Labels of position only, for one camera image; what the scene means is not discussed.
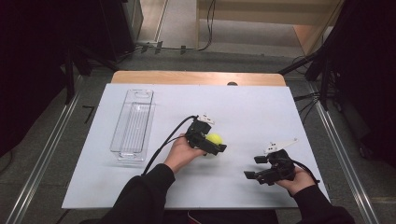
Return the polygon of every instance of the white board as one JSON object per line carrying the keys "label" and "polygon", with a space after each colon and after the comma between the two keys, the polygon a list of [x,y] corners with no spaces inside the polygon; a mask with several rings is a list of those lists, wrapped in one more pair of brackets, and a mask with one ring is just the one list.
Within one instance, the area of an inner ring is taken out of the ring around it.
{"label": "white board", "polygon": [[[120,165],[110,144],[128,90],[153,90],[155,114],[148,155],[133,166]],[[112,207],[128,180],[141,175],[149,158],[186,117],[207,114],[227,145],[218,156],[200,157],[176,174],[166,208],[282,208],[297,204],[280,186],[247,180],[244,171],[259,172],[256,164],[270,142],[299,141],[287,148],[290,157],[322,179],[288,87],[107,84],[73,174],[63,208]],[[184,133],[187,121],[175,134]],[[166,158],[166,146],[151,168]],[[322,181],[319,187],[328,197]]]}

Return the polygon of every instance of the metal rail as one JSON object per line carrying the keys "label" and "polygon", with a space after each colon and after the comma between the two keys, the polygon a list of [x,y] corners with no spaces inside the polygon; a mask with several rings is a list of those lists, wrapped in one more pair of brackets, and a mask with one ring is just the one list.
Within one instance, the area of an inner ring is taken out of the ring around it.
{"label": "metal rail", "polygon": [[50,163],[50,159],[56,147],[58,146],[59,140],[61,139],[64,132],[64,128],[66,127],[67,122],[69,121],[77,104],[80,89],[83,83],[84,78],[82,76],[78,76],[78,80],[76,81],[76,94],[69,105],[64,106],[64,110],[62,111],[61,116],[58,118],[58,121],[53,128],[52,133],[49,136],[49,140],[44,146],[44,149],[41,152],[37,163],[35,164],[35,168],[21,190],[20,196],[18,197],[18,200],[16,201],[14,208],[7,219],[7,224],[21,223],[30,202],[33,200],[33,196],[35,195],[38,185],[40,184],[41,178],[46,172],[46,169]]}
{"label": "metal rail", "polygon": [[[308,85],[308,88],[311,92],[318,91],[317,87],[312,82],[308,82]],[[332,147],[334,149],[335,155],[337,156],[341,168],[344,171],[346,181],[349,184],[350,189],[352,190],[352,194],[359,209],[361,210],[361,215],[364,219],[364,222],[368,224],[380,223],[375,214],[375,210],[370,202],[370,199],[364,189],[364,186],[359,180],[359,177],[355,172],[355,168],[352,165],[352,161],[349,159],[347,151],[341,141],[341,138],[334,127],[329,112],[325,111],[321,104],[317,104],[316,107],[323,122],[323,125],[326,129],[326,132],[330,137],[330,141],[332,142]]]}

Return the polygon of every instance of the black sleeve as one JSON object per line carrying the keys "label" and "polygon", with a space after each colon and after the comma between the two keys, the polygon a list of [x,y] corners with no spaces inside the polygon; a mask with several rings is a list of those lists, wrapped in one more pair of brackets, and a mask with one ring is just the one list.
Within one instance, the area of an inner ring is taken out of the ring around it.
{"label": "black sleeve", "polygon": [[133,177],[99,223],[162,223],[166,193],[174,181],[172,170],[165,164]]}
{"label": "black sleeve", "polygon": [[297,192],[294,195],[294,200],[297,202],[302,216],[299,223],[355,223],[345,208],[332,206],[316,185]]}

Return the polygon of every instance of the transparent container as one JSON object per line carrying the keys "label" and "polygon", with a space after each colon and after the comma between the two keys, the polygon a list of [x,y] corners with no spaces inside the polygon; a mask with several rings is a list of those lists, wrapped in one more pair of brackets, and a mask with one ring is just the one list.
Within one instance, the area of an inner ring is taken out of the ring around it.
{"label": "transparent container", "polygon": [[110,150],[119,161],[144,161],[154,117],[153,91],[129,90],[120,112]]}

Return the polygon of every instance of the tennis ball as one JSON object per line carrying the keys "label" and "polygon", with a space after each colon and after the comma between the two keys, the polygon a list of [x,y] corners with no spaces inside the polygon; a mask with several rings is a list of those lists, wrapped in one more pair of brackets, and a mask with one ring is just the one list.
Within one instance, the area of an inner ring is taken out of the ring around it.
{"label": "tennis ball", "polygon": [[207,141],[210,141],[216,145],[219,145],[222,143],[222,139],[220,137],[220,135],[216,134],[216,133],[210,133],[206,136]]}

